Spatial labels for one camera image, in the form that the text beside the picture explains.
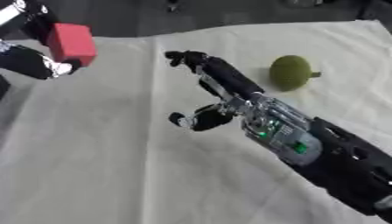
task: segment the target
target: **green fruit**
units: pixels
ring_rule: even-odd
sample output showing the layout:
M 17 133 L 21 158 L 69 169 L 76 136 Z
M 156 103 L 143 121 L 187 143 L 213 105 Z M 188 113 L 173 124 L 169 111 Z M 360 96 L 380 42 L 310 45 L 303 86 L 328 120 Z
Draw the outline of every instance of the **green fruit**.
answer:
M 311 66 L 306 59 L 288 55 L 277 59 L 269 69 L 272 83 L 282 91 L 290 91 L 302 87 L 311 77 L 318 77 L 320 73 L 312 73 Z

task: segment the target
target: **green led light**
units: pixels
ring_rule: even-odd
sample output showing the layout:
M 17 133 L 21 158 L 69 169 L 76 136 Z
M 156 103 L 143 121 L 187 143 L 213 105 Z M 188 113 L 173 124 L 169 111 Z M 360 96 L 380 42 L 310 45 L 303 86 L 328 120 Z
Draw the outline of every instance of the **green led light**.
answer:
M 305 145 L 305 144 L 303 144 L 303 143 L 297 143 L 295 146 L 294 146 L 294 150 L 298 153 L 298 154 L 304 154 L 305 152 L 306 152 L 306 149 L 307 149 L 308 147 Z

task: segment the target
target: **robotic arm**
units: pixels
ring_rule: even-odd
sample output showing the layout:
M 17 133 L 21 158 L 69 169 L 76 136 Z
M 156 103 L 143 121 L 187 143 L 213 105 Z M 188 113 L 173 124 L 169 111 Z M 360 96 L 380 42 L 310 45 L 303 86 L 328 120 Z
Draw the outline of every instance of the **robotic arm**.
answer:
M 14 0 L 0 10 L 0 38 L 15 29 L 21 29 L 27 36 L 44 46 L 49 45 L 49 36 L 59 20 L 42 3 L 35 0 Z M 71 58 L 57 62 L 22 45 L 13 45 L 0 39 L 0 67 L 35 79 L 46 80 L 64 74 L 72 74 L 82 67 L 80 59 Z
M 295 172 L 365 215 L 392 223 L 392 157 L 321 118 L 310 118 L 268 97 L 225 60 L 203 52 L 167 52 L 171 66 L 187 65 L 220 102 L 170 121 L 194 131 L 241 118 L 245 135 L 275 153 Z

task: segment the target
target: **white tablecloth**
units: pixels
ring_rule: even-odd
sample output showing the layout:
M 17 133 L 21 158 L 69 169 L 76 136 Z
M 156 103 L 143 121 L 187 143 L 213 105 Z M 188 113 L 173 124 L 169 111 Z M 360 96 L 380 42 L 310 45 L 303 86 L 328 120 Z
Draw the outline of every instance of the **white tablecloth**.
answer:
M 379 22 L 95 40 L 99 56 L 75 75 L 7 75 L 14 87 L 0 103 L 0 223 L 383 223 L 299 177 L 243 136 L 238 121 L 203 133 L 170 124 L 172 111 L 217 99 L 163 56 L 222 57 L 271 95 L 392 153 L 392 38 Z M 306 57 L 322 77 L 278 93 L 268 67 L 286 54 Z

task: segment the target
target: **red block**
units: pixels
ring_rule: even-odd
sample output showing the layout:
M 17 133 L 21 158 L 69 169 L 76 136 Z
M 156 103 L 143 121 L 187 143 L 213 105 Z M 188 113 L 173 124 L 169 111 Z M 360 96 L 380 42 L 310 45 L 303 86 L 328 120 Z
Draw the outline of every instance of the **red block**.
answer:
M 57 62 L 78 59 L 86 67 L 96 56 L 93 36 L 85 25 L 55 24 L 46 44 Z

